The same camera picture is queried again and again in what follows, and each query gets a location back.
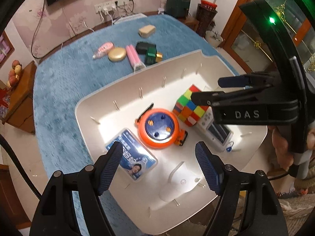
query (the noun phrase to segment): green led light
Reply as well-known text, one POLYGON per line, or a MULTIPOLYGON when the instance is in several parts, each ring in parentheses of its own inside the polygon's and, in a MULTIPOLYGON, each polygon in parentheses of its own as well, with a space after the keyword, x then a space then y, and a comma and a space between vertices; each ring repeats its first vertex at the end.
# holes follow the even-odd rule
POLYGON ((274 24, 274 23, 276 22, 275 19, 272 18, 272 17, 269 17, 269 21, 270 21, 270 23, 272 23, 272 24, 274 24))

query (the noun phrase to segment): bed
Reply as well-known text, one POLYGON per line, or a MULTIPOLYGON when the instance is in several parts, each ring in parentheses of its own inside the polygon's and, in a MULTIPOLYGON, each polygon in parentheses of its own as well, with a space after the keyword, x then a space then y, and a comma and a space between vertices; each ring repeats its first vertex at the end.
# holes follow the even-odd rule
MULTIPOLYGON (((95 90, 133 73, 128 59, 117 63, 110 62, 106 56, 92 59, 98 47, 108 41, 121 47, 136 45, 139 41, 155 43, 157 50, 163 53, 164 60, 201 49, 204 55, 219 56, 238 75, 204 39, 168 15, 150 16, 109 26, 63 47, 38 66, 34 83, 36 136, 48 178, 56 170, 72 173, 92 164, 76 121, 75 106, 80 99, 95 90), (148 24, 156 26, 156 32, 143 39, 138 29, 148 24)), ((81 234, 88 235, 78 194, 73 195, 81 234)), ((100 200, 117 236, 142 235, 109 191, 100 200)))

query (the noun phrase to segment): orange tape measure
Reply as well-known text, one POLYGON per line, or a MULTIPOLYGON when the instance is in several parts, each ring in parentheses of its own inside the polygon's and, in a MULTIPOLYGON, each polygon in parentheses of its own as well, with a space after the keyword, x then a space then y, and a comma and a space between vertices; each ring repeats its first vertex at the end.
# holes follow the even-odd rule
POLYGON ((135 121, 143 142, 153 148, 166 148, 172 144, 182 146, 188 133, 180 129, 177 117, 166 109, 152 107, 153 103, 135 121))

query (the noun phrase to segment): glass door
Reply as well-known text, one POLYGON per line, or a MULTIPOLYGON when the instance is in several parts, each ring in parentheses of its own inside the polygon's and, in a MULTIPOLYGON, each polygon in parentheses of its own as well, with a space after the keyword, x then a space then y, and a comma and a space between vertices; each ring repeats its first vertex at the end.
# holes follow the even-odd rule
MULTIPOLYGON (((305 28, 308 26, 308 20, 302 10, 293 0, 266 1, 281 18, 297 45, 298 38, 301 39, 301 35, 303 35, 305 28)), ((267 45, 262 41, 255 27, 246 19, 243 13, 237 19, 237 23, 228 36, 223 48, 247 73, 252 71, 276 70, 276 65, 273 62, 274 59, 267 45)))

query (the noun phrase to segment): beige box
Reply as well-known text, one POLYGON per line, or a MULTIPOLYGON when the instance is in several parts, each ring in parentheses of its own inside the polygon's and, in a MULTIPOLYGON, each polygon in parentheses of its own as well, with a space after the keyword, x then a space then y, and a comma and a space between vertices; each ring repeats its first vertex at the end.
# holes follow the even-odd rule
POLYGON ((139 35, 143 38, 148 38, 151 34, 155 33, 155 26, 147 25, 139 29, 139 35))

